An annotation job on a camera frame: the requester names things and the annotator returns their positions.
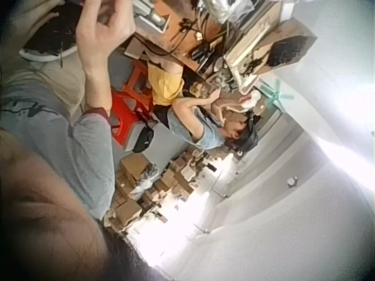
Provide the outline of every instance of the red plastic stool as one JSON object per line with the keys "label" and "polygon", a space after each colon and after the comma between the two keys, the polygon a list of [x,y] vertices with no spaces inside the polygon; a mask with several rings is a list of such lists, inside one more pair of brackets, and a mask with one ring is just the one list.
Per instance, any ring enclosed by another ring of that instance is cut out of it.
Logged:
{"label": "red plastic stool", "polygon": [[127,95],[129,95],[131,98],[140,102],[147,110],[151,112],[153,108],[152,90],[144,89],[142,90],[141,94],[134,90],[134,87],[141,75],[145,76],[147,79],[148,68],[144,63],[141,63],[139,60],[135,60],[134,70],[131,74],[131,77],[126,84],[122,85],[121,91],[127,93]]}
{"label": "red plastic stool", "polygon": [[[132,98],[135,100],[135,108],[132,111],[126,104],[124,98]],[[134,123],[141,121],[135,111],[139,112],[145,120],[151,120],[150,108],[145,108],[141,101],[138,101],[130,93],[119,92],[112,88],[112,113],[119,121],[119,125],[111,127],[113,138],[121,145],[124,146],[131,128]]]}

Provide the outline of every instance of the man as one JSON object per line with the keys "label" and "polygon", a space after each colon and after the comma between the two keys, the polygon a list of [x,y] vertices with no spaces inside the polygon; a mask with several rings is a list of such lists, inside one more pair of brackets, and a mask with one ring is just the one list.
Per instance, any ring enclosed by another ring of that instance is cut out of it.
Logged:
{"label": "man", "polygon": [[[99,221],[114,191],[107,61],[135,30],[132,1],[115,0],[102,25],[101,1],[86,0],[79,57],[64,68],[23,61],[18,51],[56,5],[21,2],[0,37],[2,280],[164,280]],[[73,124],[84,92],[89,109]]]}
{"label": "man", "polygon": [[[226,121],[222,116],[223,108],[241,105],[247,97],[239,101],[219,99],[220,90],[216,90],[208,98],[184,98],[183,66],[171,57],[158,56],[148,49],[146,53],[154,114],[173,133],[200,149],[226,145],[236,152],[248,152],[257,145],[258,136],[250,118],[240,122]],[[199,108],[207,105],[215,117]]]}

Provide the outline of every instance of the sitting woman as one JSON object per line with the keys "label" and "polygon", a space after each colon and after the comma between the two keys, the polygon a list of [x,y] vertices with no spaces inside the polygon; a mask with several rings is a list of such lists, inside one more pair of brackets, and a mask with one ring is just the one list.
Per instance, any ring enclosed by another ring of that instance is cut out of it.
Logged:
{"label": "sitting woman", "polygon": [[[241,105],[245,100],[220,99],[220,90],[208,98],[182,96],[183,66],[171,57],[160,57],[146,50],[149,57],[148,80],[152,87],[154,114],[168,129],[200,149],[226,145],[235,152],[248,152],[258,143],[252,118],[246,121],[225,121],[222,109]],[[202,111],[211,105],[212,116]]]}

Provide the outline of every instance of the gray t-shirt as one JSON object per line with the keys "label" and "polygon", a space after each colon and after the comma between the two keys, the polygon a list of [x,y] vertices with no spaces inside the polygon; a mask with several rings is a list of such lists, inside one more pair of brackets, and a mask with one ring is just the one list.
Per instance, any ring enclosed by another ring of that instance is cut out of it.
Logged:
{"label": "gray t-shirt", "polygon": [[195,109],[194,114],[195,116],[197,116],[197,118],[203,124],[204,127],[204,135],[200,139],[200,141],[193,141],[190,132],[181,123],[180,119],[178,119],[172,108],[168,110],[167,114],[169,129],[173,133],[183,138],[186,142],[200,149],[209,150],[223,145],[225,140],[223,136],[220,134],[218,127],[215,124],[212,124],[211,120],[209,118],[206,118],[202,114],[200,109]]}
{"label": "gray t-shirt", "polygon": [[2,95],[0,126],[44,158],[90,214],[102,219],[114,194],[112,136],[98,113],[71,123],[62,102],[33,81]]}

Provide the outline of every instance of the wooden desk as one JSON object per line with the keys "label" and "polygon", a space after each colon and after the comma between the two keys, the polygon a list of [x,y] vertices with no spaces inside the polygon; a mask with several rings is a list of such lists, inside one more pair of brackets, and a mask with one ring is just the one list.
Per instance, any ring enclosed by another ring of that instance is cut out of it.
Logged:
{"label": "wooden desk", "polygon": [[[175,48],[180,42],[183,34],[179,34],[180,23],[183,18],[195,20],[195,12],[192,10],[190,0],[159,0],[155,4],[155,10],[160,15],[170,15],[171,20],[169,27],[164,34],[151,34],[144,32],[142,29],[137,29],[137,33],[152,43],[169,52]],[[211,17],[207,23],[207,39],[210,40],[219,34],[221,26]],[[184,65],[197,72],[199,65],[190,59],[189,53],[197,46],[201,45],[202,41],[197,41],[195,38],[195,31],[190,31],[178,49],[173,53],[173,56],[181,61]]]}

